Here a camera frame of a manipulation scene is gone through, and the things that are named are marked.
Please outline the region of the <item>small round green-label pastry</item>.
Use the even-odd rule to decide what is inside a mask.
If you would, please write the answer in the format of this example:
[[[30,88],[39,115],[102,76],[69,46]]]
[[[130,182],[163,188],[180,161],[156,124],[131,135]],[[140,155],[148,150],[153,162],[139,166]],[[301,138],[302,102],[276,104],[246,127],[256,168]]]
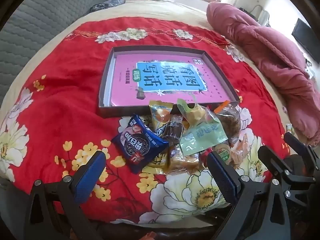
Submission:
[[[226,163],[229,164],[231,161],[231,148],[228,143],[220,143],[213,147],[213,151],[216,152],[220,158]]]

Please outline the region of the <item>orange-edged brown snack pack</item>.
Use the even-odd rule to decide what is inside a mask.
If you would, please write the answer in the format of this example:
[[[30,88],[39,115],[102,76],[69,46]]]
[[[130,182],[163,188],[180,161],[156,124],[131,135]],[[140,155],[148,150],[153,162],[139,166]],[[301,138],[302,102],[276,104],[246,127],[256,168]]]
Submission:
[[[214,113],[223,126],[228,143],[233,147],[239,139],[241,130],[240,112],[226,100],[214,109]]]

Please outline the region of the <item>light green snack packet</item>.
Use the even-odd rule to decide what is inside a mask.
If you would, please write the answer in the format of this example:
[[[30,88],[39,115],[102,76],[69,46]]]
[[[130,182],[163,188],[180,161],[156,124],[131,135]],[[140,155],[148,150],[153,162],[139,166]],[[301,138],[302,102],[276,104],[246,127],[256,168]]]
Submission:
[[[183,155],[189,156],[202,152],[228,140],[219,120],[202,122],[190,128],[180,139]]]

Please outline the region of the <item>clear pack yellow pastry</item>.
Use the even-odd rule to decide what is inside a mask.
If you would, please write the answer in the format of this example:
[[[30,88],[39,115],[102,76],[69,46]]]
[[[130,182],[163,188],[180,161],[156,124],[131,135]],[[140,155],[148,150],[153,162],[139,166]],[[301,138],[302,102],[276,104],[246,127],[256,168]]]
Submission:
[[[196,97],[193,94],[193,107],[189,107],[187,102],[183,99],[177,100],[177,107],[185,120],[189,123],[189,127],[195,127],[203,122],[210,122],[212,117],[210,116],[208,109],[197,103]]]

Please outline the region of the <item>clear pack rice crackers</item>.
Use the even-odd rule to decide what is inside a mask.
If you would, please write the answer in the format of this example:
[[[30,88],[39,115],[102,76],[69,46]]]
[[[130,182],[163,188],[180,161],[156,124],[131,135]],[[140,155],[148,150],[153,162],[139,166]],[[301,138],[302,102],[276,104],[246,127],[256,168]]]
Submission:
[[[204,164],[201,160],[203,152],[184,155],[180,145],[170,147],[169,152],[167,173],[187,172],[188,174],[194,174],[204,169]]]

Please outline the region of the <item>blue oreo cookie pack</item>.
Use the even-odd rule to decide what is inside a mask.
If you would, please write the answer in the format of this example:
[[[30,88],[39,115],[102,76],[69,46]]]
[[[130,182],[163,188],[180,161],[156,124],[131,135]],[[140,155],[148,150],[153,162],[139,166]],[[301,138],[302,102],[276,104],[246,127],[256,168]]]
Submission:
[[[157,155],[169,147],[169,142],[153,133],[136,114],[131,116],[127,128],[116,135],[112,142],[120,150],[134,174],[141,172]]]

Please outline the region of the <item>yellow wafer bar pack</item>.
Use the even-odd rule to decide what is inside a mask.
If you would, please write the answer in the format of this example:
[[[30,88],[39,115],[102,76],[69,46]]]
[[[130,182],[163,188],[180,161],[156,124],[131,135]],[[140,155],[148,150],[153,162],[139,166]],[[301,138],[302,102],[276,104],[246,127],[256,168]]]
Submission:
[[[153,132],[163,138],[167,123],[170,121],[170,113],[174,104],[163,101],[150,100],[149,107],[152,118]],[[161,153],[143,168],[143,172],[150,174],[165,174],[168,162],[168,148],[167,146]]]

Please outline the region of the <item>orange cat biscuit pack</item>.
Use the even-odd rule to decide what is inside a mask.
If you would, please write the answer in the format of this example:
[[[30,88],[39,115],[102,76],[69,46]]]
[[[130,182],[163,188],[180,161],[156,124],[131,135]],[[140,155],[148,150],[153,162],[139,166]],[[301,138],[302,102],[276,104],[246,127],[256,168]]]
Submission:
[[[231,150],[231,162],[229,163],[236,170],[249,154],[250,144],[247,134],[239,141],[235,149]]]

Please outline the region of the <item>red floral blanket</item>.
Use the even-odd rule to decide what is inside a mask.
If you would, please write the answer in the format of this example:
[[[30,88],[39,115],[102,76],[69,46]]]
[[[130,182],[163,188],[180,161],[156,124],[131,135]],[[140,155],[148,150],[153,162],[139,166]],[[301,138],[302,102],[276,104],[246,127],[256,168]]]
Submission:
[[[99,116],[99,85],[111,49],[126,45],[196,48],[215,60],[240,96],[238,146],[247,157],[239,174],[258,182],[270,178],[258,159],[262,145],[281,158],[289,155],[271,94],[251,66],[227,53],[229,44],[221,35],[182,22],[120,17],[72,31],[17,86],[18,98],[1,111],[2,178],[29,193],[35,180],[51,183],[73,175],[101,150],[106,166],[82,206],[91,219],[170,223],[226,205],[208,170],[133,174],[111,142],[129,119]]]

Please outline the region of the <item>pink quilted comforter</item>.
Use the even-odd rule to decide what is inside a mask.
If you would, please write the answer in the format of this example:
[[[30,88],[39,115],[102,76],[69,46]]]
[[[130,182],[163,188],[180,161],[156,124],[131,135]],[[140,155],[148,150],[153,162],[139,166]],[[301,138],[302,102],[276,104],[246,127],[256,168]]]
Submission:
[[[317,145],[319,91],[305,70],[305,57],[299,48],[230,4],[209,3],[207,20],[216,32],[243,49],[285,100],[293,127]]]

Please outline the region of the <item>black television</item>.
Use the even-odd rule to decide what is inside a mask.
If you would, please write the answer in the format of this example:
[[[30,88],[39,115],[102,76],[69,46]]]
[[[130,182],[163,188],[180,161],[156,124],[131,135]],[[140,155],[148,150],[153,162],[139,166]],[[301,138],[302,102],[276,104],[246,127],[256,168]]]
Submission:
[[[296,22],[292,36],[319,63],[319,39],[313,30],[300,18]]]

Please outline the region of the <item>dark brown snack pack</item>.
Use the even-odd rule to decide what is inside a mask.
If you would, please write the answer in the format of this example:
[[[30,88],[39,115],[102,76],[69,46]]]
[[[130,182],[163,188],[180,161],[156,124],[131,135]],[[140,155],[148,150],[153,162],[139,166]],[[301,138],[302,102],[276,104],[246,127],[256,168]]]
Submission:
[[[170,146],[174,146],[180,142],[183,132],[183,116],[172,115],[165,127],[163,138],[169,142]]]

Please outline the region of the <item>grey shallow box tray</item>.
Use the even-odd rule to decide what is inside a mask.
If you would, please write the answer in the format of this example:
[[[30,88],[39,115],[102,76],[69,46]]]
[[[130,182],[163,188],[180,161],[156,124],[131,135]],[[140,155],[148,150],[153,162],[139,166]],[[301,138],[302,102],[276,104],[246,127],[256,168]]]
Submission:
[[[149,114],[151,100],[217,107],[240,98],[221,68],[203,51],[173,46],[111,49],[99,89],[101,116]]]

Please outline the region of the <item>pink blue workbook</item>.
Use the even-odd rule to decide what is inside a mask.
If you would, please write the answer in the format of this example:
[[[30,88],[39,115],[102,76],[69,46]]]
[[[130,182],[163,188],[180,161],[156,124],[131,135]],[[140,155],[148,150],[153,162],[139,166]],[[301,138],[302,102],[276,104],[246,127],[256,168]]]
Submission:
[[[217,68],[204,56],[122,54],[113,63],[111,106],[146,106],[150,100],[176,103],[232,101],[233,95]]]

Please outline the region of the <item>dark blue patterned pillow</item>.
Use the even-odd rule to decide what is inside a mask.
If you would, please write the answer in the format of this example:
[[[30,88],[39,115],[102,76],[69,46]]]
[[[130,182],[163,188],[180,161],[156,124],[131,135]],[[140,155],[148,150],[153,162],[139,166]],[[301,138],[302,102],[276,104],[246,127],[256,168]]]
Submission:
[[[125,0],[106,0],[103,3],[93,5],[90,8],[89,12],[96,12],[108,8],[114,8],[122,4],[125,4]]]

